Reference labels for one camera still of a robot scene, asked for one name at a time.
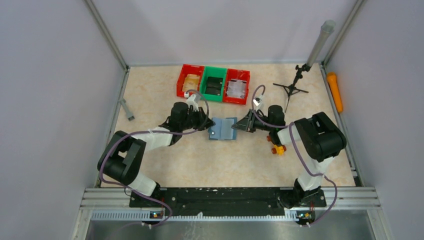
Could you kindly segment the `teal card holder wallet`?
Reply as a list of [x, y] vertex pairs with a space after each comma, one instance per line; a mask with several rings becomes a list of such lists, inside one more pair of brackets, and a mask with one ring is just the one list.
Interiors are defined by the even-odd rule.
[[212, 121], [214, 122], [214, 125], [207, 130], [209, 134], [208, 139], [210, 141], [236, 140], [237, 130], [232, 128], [232, 125], [237, 122], [236, 117], [213, 117]]

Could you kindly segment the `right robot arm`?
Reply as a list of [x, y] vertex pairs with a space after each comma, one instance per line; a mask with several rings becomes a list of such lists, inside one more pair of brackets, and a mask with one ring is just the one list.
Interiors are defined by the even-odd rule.
[[328, 166], [347, 146], [344, 134], [324, 112], [286, 125], [283, 108], [271, 105], [266, 115], [261, 110], [250, 109], [231, 127], [249, 133], [267, 131], [266, 139], [273, 144], [273, 154], [284, 153], [289, 144], [303, 144], [310, 162], [300, 159], [304, 172], [295, 179], [293, 189], [283, 195], [281, 202], [286, 208], [307, 206], [313, 200], [321, 189]]

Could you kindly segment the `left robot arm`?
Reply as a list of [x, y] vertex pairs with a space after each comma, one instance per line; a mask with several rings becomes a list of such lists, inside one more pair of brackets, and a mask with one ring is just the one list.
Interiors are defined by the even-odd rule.
[[207, 113], [202, 107], [176, 102], [165, 122], [152, 130], [133, 135], [116, 131], [100, 157], [97, 169], [119, 184], [141, 193], [141, 200], [147, 206], [156, 206], [161, 198], [160, 185], [140, 172], [145, 152], [172, 146], [183, 135], [214, 126]]

